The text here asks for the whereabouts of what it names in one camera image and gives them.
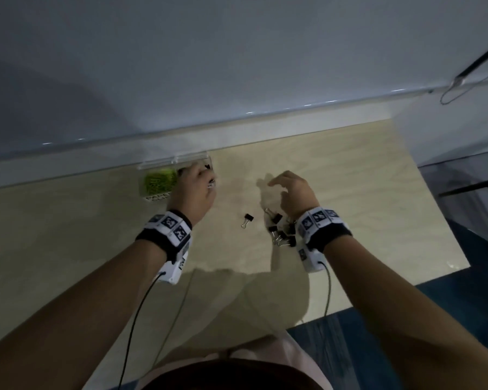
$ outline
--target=person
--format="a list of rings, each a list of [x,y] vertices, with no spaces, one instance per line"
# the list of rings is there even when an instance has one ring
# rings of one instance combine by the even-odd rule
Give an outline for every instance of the person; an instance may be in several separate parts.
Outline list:
[[[212,170],[192,165],[168,209],[195,225],[211,208]],[[293,219],[319,207],[308,183],[286,171],[281,208]],[[344,233],[322,248],[402,384],[411,389],[488,390],[488,349],[443,309]],[[167,260],[156,243],[128,248],[49,302],[0,341],[0,389],[82,388]],[[202,361],[176,361],[140,388],[331,388],[316,363],[287,337],[256,341]]]

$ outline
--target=clear plastic container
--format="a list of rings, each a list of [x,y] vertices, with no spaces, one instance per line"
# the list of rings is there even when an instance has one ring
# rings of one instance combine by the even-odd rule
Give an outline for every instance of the clear plastic container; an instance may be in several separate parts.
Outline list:
[[[213,169],[208,152],[185,154],[147,161],[138,165],[139,195],[145,201],[165,200],[177,183],[177,178],[185,167],[193,163],[203,164],[206,168]],[[211,180],[208,187],[213,187],[215,181]]]

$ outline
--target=person's right forearm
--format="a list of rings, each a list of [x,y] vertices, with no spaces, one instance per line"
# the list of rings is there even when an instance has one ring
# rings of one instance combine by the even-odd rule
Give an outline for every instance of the person's right forearm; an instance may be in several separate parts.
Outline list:
[[[330,242],[324,254],[409,387],[432,388],[432,377],[438,386],[470,388],[477,374],[488,386],[488,349],[416,287],[351,236]]]

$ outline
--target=light wood tabletop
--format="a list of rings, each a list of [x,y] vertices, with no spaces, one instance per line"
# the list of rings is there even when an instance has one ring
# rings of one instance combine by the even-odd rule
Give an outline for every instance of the light wood tabletop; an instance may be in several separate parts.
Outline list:
[[[180,282],[157,284],[145,302],[127,380],[174,348],[202,354],[324,314],[325,271],[308,275],[296,250],[273,246],[267,232],[263,209],[280,211],[282,190],[267,182],[284,170],[307,179],[322,206],[335,209],[365,247],[411,283],[468,267],[390,121],[210,156],[215,205],[194,230]],[[134,166],[0,189],[0,337],[130,244],[163,205],[138,196]],[[254,221],[242,229],[246,213]],[[329,313],[351,306],[331,276]],[[88,388],[115,385],[127,336],[125,329]]]

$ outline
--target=whiteboard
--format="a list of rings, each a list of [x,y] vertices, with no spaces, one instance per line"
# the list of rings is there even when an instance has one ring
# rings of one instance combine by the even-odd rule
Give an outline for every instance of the whiteboard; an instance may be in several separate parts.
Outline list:
[[[486,50],[488,0],[0,0],[0,158],[447,85]]]

